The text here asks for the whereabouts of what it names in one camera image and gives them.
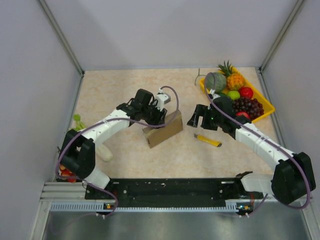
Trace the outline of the yellow utility knife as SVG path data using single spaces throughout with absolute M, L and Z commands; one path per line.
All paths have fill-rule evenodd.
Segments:
M 210 145 L 217 147 L 217 148 L 222 146 L 222 143 L 220 141 L 212 140 L 210 138 L 207 138 L 207 137 L 199 135 L 199 134 L 194 134 L 194 137 L 196 139 L 198 139 L 199 141 L 210 144 Z

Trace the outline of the brown cardboard express box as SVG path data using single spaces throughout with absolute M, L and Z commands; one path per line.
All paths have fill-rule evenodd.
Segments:
M 175 136 L 183 130 L 182 113 L 178 110 L 172 122 L 161 128 L 145 127 L 142 129 L 143 135 L 150 149 Z

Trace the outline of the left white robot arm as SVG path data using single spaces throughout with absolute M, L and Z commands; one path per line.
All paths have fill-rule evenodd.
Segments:
M 162 89 L 156 95 L 139 89 L 135 97 L 116 107 L 105 118 L 81 131 L 69 130 L 65 135 L 59 163 L 78 179 L 96 186 L 102 198 L 109 198 L 114 191 L 110 178 L 96 165 L 96 149 L 117 132 L 133 123 L 145 121 L 152 126 L 163 126 L 170 95 Z

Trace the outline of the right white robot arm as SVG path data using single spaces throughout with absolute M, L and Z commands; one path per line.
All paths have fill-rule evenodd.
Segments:
M 247 173 L 233 185 L 233 192 L 245 198 L 251 192 L 273 195 L 284 205 L 306 197 L 316 188 L 310 157 L 294 153 L 263 134 L 245 116 L 237 116 L 233 102 L 226 96 L 215 96 L 210 105 L 197 104 L 187 122 L 190 127 L 222 131 L 251 148 L 271 168 L 272 174 Z

